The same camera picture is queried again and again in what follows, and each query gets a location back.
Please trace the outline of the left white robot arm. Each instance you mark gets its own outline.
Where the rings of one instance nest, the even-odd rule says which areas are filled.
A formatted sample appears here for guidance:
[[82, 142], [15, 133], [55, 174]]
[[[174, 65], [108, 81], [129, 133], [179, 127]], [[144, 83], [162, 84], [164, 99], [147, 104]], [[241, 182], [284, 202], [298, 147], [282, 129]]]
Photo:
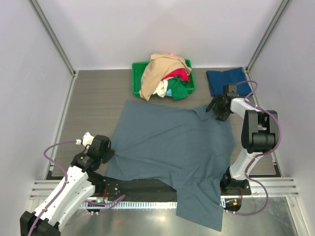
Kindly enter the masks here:
[[110, 138], [85, 133], [74, 141], [84, 150], [75, 155], [64, 177], [52, 193], [33, 212], [20, 217], [23, 236], [59, 236], [68, 220], [90, 196], [100, 196], [105, 190], [105, 177], [96, 171], [114, 155]]

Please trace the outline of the grey-blue t shirt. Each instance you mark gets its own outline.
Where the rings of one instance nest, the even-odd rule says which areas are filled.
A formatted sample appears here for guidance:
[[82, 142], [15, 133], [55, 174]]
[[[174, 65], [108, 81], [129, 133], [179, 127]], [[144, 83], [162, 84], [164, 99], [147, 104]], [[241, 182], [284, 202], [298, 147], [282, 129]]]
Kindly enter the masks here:
[[111, 137], [106, 176], [157, 179], [177, 192], [177, 216], [222, 229], [220, 181], [235, 147], [229, 121], [192, 109], [129, 100]]

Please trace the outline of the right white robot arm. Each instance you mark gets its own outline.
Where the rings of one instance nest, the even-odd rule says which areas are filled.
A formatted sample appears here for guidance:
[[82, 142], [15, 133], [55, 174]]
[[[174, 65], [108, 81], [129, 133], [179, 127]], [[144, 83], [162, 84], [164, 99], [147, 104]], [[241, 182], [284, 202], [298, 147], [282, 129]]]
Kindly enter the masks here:
[[262, 156], [277, 147], [280, 140], [278, 113], [251, 104], [238, 94], [236, 84], [224, 85], [223, 94], [217, 94], [206, 111], [212, 111], [220, 121], [226, 121], [231, 114], [243, 119], [242, 150], [223, 175], [220, 189], [223, 195], [250, 195], [250, 171]]

